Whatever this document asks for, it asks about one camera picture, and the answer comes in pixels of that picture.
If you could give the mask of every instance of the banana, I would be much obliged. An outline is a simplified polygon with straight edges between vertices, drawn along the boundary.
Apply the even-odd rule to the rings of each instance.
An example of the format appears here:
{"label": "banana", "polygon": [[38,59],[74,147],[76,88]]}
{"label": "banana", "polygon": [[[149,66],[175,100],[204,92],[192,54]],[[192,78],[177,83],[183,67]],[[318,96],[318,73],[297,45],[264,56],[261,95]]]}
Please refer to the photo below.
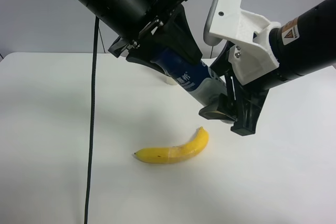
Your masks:
{"label": "banana", "polygon": [[145,163],[173,164],[196,156],[206,147],[208,140],[209,134],[200,127],[196,137],[189,143],[172,147],[144,148],[134,154]]}

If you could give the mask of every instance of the orange warning sticker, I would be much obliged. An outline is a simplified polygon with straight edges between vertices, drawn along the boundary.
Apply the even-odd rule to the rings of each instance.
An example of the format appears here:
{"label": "orange warning sticker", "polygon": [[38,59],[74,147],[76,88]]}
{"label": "orange warning sticker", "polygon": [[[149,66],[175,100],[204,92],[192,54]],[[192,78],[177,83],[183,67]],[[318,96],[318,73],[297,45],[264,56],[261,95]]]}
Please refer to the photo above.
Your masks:
{"label": "orange warning sticker", "polygon": [[287,45],[300,37],[298,29],[298,18],[293,19],[282,27],[281,36],[282,43],[284,45]]}

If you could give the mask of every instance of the gray background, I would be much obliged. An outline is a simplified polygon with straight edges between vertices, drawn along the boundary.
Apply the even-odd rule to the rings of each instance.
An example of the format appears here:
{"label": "gray background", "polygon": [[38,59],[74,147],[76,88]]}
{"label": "gray background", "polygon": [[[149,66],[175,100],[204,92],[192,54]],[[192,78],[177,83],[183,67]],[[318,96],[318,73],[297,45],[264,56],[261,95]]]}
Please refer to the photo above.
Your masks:
{"label": "gray background", "polygon": [[[185,3],[191,31],[204,57],[211,48],[203,42],[203,27],[212,0]],[[242,8],[282,24],[323,0],[243,0]],[[91,52],[94,16],[77,0],[0,0],[0,53]],[[117,35],[101,25],[104,44]],[[221,50],[214,49],[213,56]]]}

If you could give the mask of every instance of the white tabletop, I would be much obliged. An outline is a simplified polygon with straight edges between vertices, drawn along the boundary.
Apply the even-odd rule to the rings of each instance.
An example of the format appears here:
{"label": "white tabletop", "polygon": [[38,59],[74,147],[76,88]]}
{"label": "white tabletop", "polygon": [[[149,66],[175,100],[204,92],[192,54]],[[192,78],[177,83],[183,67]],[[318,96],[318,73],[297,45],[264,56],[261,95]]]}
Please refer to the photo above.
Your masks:
{"label": "white tabletop", "polygon": [[[83,222],[91,54],[14,53],[0,63],[0,223]],[[151,69],[99,55],[89,223],[335,223],[336,71],[269,92],[257,134],[198,116]],[[132,153],[210,134],[199,156]]]}

